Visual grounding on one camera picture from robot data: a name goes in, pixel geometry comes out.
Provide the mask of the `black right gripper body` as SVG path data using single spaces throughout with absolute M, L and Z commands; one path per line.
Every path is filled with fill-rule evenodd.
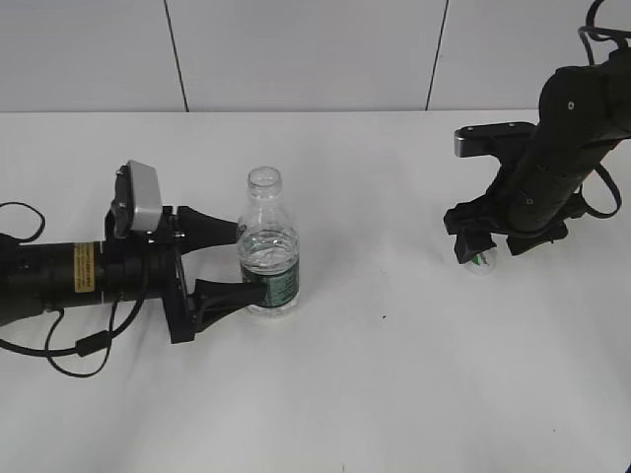
M 456 204 L 444 217 L 445 228 L 494 235 L 529 237 L 542 234 L 557 223 L 587 212 L 578 196 L 578 176 L 563 176 L 533 169 L 522 177 L 499 174 L 480 197 Z

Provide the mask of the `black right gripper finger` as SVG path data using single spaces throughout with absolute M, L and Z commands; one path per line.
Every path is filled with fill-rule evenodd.
M 507 245 L 512 255 L 522 255 L 542 244 L 554 243 L 567 236 L 565 223 L 557 223 L 537 236 L 508 236 Z
M 476 255 L 496 247 L 496 243 L 489 233 L 458 230 L 455 236 L 455 255 L 459 264 L 472 261 Z

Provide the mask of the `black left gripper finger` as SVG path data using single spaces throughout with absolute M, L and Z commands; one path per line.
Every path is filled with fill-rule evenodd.
M 175 240 L 181 254 L 236 244 L 238 224 L 202 214 L 188 206 L 175 213 Z
M 219 283 L 197 279 L 188 296 L 195 333 L 200 333 L 227 315 L 261 303 L 266 295 L 263 283 Z

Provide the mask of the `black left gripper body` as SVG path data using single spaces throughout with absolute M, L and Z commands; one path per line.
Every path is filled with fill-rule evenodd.
M 185 219 L 192 215 L 187 206 L 163 208 L 158 228 L 150 235 L 114 235 L 114 215 L 105 217 L 103 243 L 104 299 L 134 302 L 129 315 L 112 331 L 117 337 L 130 327 L 145 301 L 162 301 L 173 344 L 194 340 L 194 316 L 187 294 L 181 255 L 188 231 Z

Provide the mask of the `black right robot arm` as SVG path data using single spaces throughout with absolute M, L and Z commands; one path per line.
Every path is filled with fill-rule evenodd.
M 514 255 L 563 239 L 568 219 L 606 213 L 580 192 L 596 172 L 617 205 L 621 194 L 602 166 L 605 156 L 630 137 L 630 51 L 617 49 L 593 66 L 562 67 L 546 81 L 539 120 L 469 125 L 455 132 L 460 158 L 493 156 L 499 170 L 487 190 L 446 212 L 455 255 L 464 264 L 495 247 L 504 235 Z

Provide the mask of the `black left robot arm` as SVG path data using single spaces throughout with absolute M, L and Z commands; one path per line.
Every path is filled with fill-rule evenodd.
M 46 311 L 115 301 L 159 299 L 172 343 L 192 341 L 213 323 L 263 301 L 262 283 L 196 280 L 185 286 L 183 255 L 236 241 L 237 225 L 187 206 L 163 209 L 153 231 L 114 233 L 105 217 L 105 240 L 24 244 L 1 238 L 1 322 Z

